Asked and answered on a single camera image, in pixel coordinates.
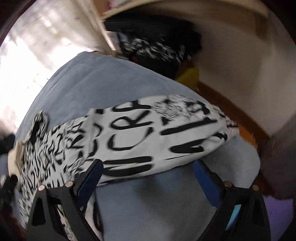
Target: purple object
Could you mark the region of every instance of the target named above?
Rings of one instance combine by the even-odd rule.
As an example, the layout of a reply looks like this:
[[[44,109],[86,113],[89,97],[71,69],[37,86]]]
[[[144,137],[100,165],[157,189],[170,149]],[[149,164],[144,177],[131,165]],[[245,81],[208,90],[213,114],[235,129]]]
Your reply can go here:
[[[277,200],[264,197],[268,213],[271,241],[278,241],[293,219],[293,199]]]

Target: black and white printed shirt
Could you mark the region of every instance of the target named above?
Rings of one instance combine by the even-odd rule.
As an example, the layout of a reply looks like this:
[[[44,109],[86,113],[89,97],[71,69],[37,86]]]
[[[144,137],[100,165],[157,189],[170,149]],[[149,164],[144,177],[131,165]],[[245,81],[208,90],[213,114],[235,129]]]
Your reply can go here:
[[[102,160],[98,185],[143,177],[185,165],[212,152],[237,135],[238,127],[218,107],[183,96],[153,96],[108,109],[90,109],[86,116],[47,132],[48,117],[40,111],[26,136],[21,169],[21,221],[25,227],[39,185],[64,185]],[[85,218],[102,239],[94,211]],[[65,224],[68,237],[73,238]]]

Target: yellow object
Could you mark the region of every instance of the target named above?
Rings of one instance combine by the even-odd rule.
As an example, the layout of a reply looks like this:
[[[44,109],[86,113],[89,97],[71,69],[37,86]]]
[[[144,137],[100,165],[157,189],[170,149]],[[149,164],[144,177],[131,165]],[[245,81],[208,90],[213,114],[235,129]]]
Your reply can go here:
[[[196,91],[199,80],[200,70],[197,67],[188,69],[184,74],[176,79],[177,82],[187,86],[193,91]]]
[[[249,142],[251,145],[253,145],[256,149],[258,148],[258,144],[256,143],[255,138],[253,137],[253,134],[248,132],[246,128],[244,128],[242,125],[239,125],[239,135],[247,142]]]

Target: metal screw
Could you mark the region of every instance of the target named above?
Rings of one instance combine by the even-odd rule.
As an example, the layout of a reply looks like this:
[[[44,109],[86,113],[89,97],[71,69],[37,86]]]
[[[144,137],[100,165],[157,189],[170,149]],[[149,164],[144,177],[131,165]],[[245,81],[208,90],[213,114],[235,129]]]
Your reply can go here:
[[[253,190],[254,191],[259,191],[259,187],[255,184],[255,185],[253,185]]]
[[[42,191],[42,190],[44,190],[45,189],[45,186],[44,185],[40,185],[39,187],[38,187],[38,190],[39,191]]]
[[[225,181],[224,182],[224,186],[228,187],[228,188],[231,188],[233,186],[232,182],[231,181]]]
[[[72,187],[73,184],[74,184],[74,182],[72,182],[72,181],[67,181],[67,182],[65,183],[65,186],[66,186],[67,188],[69,188],[69,187]]]

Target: wooden baseboard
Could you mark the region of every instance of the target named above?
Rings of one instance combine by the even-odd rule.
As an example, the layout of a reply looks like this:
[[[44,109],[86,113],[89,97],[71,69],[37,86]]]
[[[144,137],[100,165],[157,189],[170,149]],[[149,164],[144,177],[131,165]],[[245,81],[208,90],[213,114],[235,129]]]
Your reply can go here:
[[[233,104],[229,99],[202,82],[197,84],[197,88],[198,90],[196,92],[199,95],[207,99],[207,101],[211,104],[217,105],[233,121],[242,125],[252,134],[258,144],[265,143],[269,139],[268,134],[251,117]]]

